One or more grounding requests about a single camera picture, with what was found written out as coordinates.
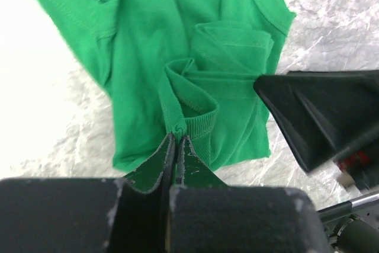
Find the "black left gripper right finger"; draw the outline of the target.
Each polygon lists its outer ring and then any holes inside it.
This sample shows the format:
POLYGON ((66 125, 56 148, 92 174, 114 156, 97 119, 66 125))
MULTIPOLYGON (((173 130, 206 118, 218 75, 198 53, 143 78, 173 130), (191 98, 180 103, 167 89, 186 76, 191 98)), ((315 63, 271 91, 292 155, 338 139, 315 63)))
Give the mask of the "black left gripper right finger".
POLYGON ((307 194, 291 187, 231 187, 195 153, 189 137, 178 149, 170 190, 171 252, 328 252, 307 194))

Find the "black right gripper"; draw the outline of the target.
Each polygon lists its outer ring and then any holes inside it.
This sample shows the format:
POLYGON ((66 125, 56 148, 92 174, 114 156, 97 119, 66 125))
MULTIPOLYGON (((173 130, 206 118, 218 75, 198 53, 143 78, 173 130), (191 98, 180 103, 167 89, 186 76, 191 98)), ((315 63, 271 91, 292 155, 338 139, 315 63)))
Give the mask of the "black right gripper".
POLYGON ((344 189, 378 187, 378 71, 291 71, 253 88, 303 171, 333 161, 344 189))

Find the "green garment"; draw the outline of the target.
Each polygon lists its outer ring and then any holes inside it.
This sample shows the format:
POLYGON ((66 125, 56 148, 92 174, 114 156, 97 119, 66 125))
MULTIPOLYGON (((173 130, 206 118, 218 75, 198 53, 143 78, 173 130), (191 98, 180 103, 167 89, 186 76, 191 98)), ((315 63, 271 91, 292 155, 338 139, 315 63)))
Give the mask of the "green garment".
POLYGON ((284 0, 38 0, 111 98, 115 168, 172 133, 212 170, 269 156, 253 90, 276 71, 295 17, 284 0))

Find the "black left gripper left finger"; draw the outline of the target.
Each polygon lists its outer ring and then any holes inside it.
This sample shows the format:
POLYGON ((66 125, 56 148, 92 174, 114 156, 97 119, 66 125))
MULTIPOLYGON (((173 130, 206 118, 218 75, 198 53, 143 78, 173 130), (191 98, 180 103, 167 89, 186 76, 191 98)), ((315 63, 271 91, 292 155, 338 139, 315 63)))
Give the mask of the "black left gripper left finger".
POLYGON ((1 181, 2 252, 164 252, 175 137, 121 178, 1 181))

